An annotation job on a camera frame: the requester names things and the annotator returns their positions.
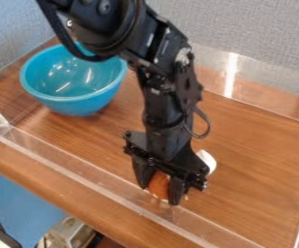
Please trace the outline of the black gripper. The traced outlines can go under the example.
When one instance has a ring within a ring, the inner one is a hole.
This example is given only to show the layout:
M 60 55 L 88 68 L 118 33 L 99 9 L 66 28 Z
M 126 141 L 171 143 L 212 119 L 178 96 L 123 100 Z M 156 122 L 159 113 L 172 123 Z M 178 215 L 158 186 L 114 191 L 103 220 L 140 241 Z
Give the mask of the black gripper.
M 208 166 L 192 151 L 192 138 L 203 139 L 210 130 L 196 134 L 188 124 L 152 128 L 144 132 L 126 131 L 124 152 L 132 158 L 132 168 L 142 189 L 150 186 L 156 171 L 170 176 L 168 203 L 178 205 L 182 196 L 207 186 Z

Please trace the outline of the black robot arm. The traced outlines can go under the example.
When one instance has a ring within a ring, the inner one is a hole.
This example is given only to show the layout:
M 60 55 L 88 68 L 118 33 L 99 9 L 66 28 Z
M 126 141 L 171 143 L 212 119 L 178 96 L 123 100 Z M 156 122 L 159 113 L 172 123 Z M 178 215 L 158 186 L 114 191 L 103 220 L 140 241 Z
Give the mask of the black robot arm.
M 167 201 L 176 205 L 194 187 L 206 188 L 208 165 L 192 151 L 192 117 L 203 86 L 188 38 L 146 0 L 35 0 L 55 34 L 78 58 L 118 56 L 136 73 L 144 96 L 142 132 L 127 131 L 124 152 L 138 184 L 147 189 L 160 171 L 170 176 Z

